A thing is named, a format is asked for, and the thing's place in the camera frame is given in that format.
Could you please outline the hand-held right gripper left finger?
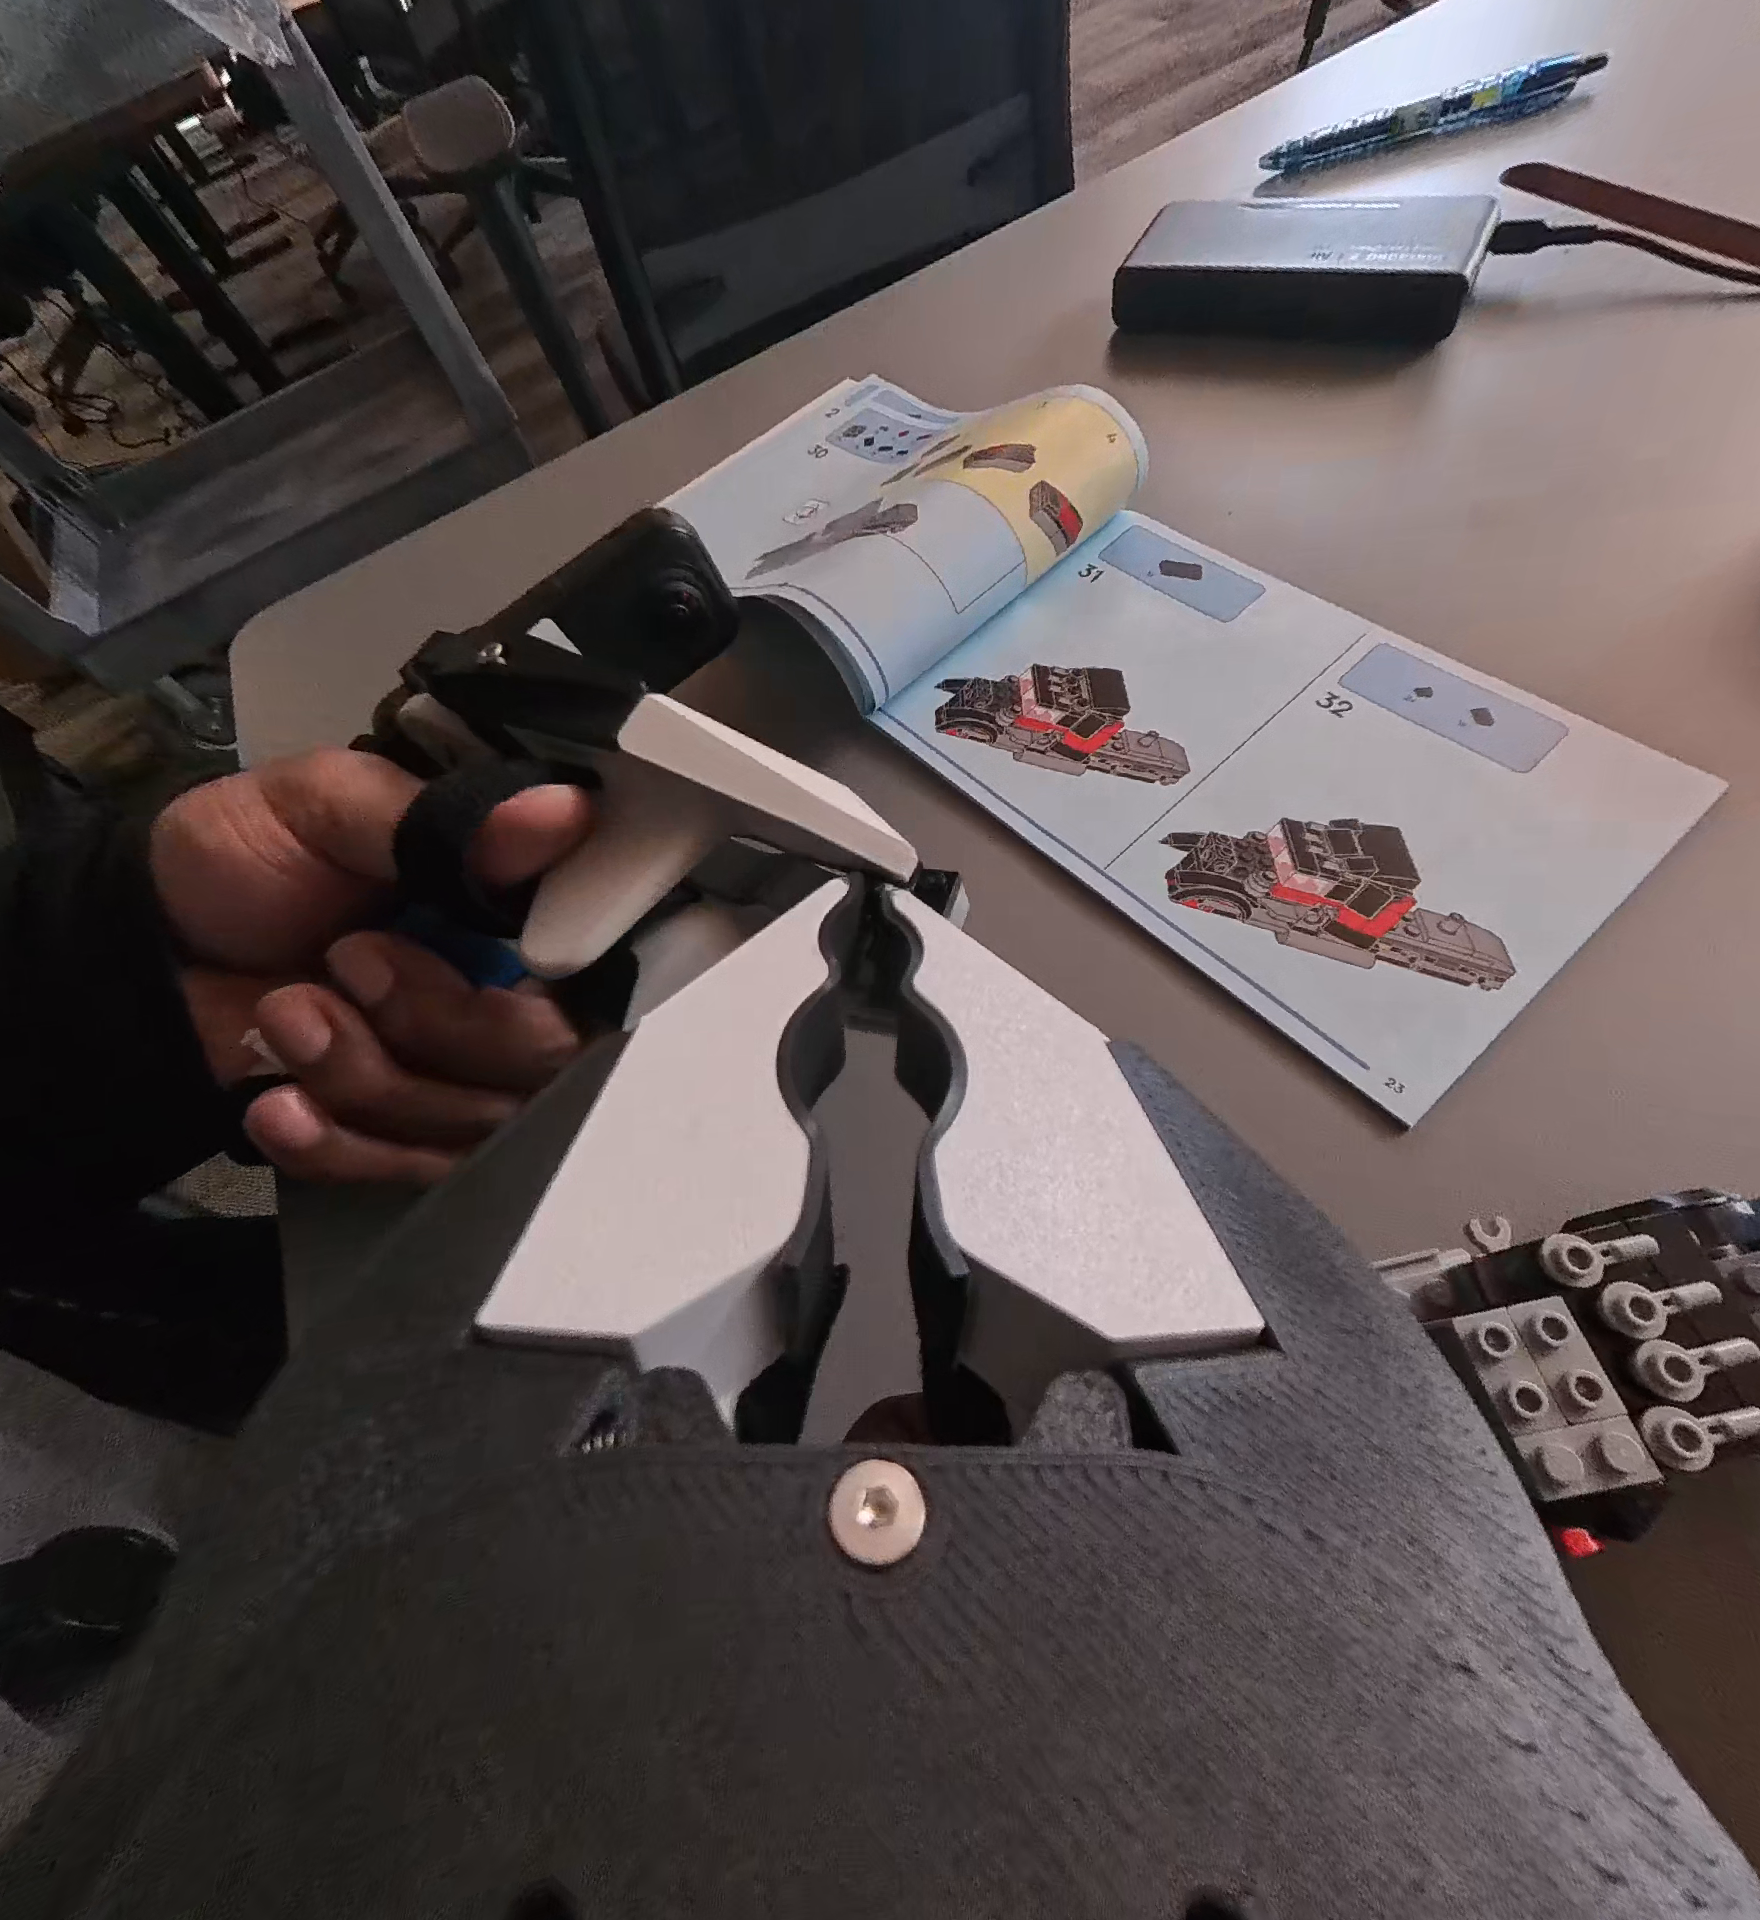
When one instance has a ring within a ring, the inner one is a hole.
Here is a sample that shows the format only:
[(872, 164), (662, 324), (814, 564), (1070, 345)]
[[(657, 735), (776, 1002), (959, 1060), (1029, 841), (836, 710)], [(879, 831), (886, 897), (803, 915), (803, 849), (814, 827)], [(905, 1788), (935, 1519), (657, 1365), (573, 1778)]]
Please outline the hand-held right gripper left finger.
[(695, 1372), (803, 1429), (843, 1302), (820, 1099), (843, 1071), (860, 879), (829, 879), (627, 1035), (478, 1337)]

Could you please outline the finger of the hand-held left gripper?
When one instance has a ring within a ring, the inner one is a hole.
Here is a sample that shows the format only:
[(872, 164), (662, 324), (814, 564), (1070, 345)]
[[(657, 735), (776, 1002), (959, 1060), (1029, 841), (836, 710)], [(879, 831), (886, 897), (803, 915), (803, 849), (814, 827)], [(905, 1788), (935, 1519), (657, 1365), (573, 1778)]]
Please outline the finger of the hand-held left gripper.
[(703, 858), (703, 801), (607, 798), (587, 841), (534, 885), (519, 961), (587, 973)]
[(894, 885), (923, 868), (915, 841), (902, 840), (860, 793), (667, 694), (644, 694), (629, 704), (617, 752), (713, 798), (734, 840), (829, 868), (886, 872)]

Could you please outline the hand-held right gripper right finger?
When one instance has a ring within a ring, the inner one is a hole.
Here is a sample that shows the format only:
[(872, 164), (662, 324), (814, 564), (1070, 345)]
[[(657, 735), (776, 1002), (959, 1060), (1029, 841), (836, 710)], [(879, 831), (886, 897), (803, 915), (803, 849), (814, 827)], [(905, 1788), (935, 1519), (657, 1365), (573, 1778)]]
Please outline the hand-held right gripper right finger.
[(909, 1302), (931, 1423), (1029, 1423), (1066, 1372), (1264, 1346), (1106, 1035), (879, 889), (894, 1084), (923, 1109)]

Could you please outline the person's left forearm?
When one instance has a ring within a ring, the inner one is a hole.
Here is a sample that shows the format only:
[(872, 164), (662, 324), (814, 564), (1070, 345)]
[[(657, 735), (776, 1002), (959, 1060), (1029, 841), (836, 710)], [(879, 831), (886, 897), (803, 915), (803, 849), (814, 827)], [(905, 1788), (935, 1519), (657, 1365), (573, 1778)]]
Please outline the person's left forearm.
[(134, 1206), (238, 1148), (150, 879), (100, 801), (0, 849), (0, 1220)]

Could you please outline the brown desk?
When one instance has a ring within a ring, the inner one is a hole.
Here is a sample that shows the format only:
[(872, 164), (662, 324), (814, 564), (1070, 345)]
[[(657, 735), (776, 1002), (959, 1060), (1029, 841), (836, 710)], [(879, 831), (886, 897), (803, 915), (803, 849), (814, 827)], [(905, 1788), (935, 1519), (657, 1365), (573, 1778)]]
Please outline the brown desk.
[(1174, 1453), (915, 1451), (931, 1532), (829, 1548), (821, 1451), (522, 1467), (500, 1380), (439, 1341), (395, 1388), (423, 1516), (359, 1548), (247, 1714), (318, 1788), (293, 1896), (352, 1917), (1760, 1917), (1760, 1458), (1569, 1569), (1359, 1254), (1444, 1209), (1760, 1189), (1760, 293), (1657, 258), (1504, 258), (1456, 336), (1114, 341), (1165, 201), (1236, 194), (1287, 115), (1530, 44), (1608, 72), (1558, 131), (1464, 140), (1440, 186), (1549, 157), (1760, 223), (1760, 3), (1428, 3), (1043, 210), (292, 597), (234, 644), (247, 754), (365, 724), (469, 619), (820, 399), (1103, 383), (1153, 517), (1519, 694), (1730, 777), (1706, 823), (1407, 1134), (860, 724), (803, 644), (697, 696), (767, 717), (959, 863), (994, 954), (1106, 1021), (1220, 1124), (1226, 1202), (1309, 1209), (1279, 1302), (1309, 1356), (1165, 1372)]

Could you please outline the person's left hand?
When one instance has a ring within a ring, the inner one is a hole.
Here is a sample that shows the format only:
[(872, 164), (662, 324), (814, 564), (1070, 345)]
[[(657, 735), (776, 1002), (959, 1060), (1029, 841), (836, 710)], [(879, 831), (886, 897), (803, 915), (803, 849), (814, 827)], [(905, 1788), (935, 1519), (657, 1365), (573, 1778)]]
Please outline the person's left hand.
[(304, 1184), (435, 1184), (580, 1051), (534, 979), (478, 987), (380, 929), (417, 779), (309, 752), (175, 798), (150, 879), (179, 991), (242, 1134)]

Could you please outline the toy instruction booklet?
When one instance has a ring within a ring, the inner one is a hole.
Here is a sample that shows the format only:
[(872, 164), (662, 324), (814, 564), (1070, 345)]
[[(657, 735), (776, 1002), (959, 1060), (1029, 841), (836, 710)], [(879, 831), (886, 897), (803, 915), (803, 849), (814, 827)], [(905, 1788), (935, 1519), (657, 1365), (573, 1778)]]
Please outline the toy instruction booklet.
[(1420, 1124), (1725, 779), (1174, 531), (1103, 388), (843, 376), (667, 496), (959, 798)]

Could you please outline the black mesh office chair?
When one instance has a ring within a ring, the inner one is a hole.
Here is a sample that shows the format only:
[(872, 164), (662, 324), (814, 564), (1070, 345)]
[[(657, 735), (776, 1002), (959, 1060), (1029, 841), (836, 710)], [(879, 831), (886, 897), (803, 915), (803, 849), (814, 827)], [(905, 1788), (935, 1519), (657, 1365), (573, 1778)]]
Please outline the black mesh office chair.
[(1070, 190), (1060, 0), (384, 9), (395, 90), (478, 72), (564, 164), (637, 411)]

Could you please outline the person's black jacket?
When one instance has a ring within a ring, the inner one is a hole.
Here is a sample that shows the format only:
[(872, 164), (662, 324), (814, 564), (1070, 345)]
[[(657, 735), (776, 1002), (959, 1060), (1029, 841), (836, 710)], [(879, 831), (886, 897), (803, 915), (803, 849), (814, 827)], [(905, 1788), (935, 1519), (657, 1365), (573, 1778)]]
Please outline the person's black jacket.
[(292, 1350), (275, 1218), (0, 1209), (0, 1350), (100, 1400), (234, 1432)]

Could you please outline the toy brick truck model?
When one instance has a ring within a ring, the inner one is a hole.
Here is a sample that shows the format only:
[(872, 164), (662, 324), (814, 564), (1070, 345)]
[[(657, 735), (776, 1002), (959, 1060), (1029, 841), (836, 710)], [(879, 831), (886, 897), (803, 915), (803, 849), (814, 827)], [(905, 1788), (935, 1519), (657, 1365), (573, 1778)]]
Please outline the toy brick truck model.
[(1637, 1544), (1683, 1478), (1760, 1458), (1760, 1202), (1668, 1189), (1519, 1243), (1371, 1262), (1499, 1439), (1569, 1562)]

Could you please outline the person's grey shirt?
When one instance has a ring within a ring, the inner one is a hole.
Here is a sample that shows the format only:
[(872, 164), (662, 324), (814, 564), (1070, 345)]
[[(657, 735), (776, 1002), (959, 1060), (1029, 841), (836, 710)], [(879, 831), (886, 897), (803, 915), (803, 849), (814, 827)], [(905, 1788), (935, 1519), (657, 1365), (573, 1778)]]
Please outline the person's grey shirt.
[[(223, 1467), (223, 1439), (175, 1429), (59, 1380), (0, 1350), (0, 1562), (85, 1519), (146, 1524), (163, 1544)], [(100, 1714), (100, 1682), (66, 1705), (0, 1697), (0, 1849), (40, 1803)]]

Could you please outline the black power bank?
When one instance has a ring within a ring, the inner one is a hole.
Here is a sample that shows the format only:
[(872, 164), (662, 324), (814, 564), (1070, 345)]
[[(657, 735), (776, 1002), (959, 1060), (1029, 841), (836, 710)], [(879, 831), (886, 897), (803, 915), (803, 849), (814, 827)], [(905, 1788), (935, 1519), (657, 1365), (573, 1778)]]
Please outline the black power bank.
[(1440, 345), (1495, 223), (1495, 194), (1165, 201), (1106, 311), (1125, 336)]

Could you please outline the blue pen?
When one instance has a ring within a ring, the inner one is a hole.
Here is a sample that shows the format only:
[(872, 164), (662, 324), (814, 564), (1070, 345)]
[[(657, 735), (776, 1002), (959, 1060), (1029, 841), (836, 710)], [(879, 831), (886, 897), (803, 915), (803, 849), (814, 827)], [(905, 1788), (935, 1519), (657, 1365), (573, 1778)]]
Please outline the blue pen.
[(1294, 134), (1273, 147), (1269, 157), (1256, 157), (1256, 169), (1300, 178), (1300, 169), (1327, 169), (1345, 162), (1407, 150), (1420, 140), (1499, 131), (1499, 126), (1569, 105), (1573, 90), (1604, 68), (1608, 68), (1604, 54), (1561, 54), (1561, 59), (1544, 59), (1527, 68), (1504, 68), (1495, 78), (1461, 81), (1420, 105), (1399, 105), (1399, 110), (1376, 110), (1376, 115), (1359, 115), (1359, 118), (1345, 118), (1316, 134)]

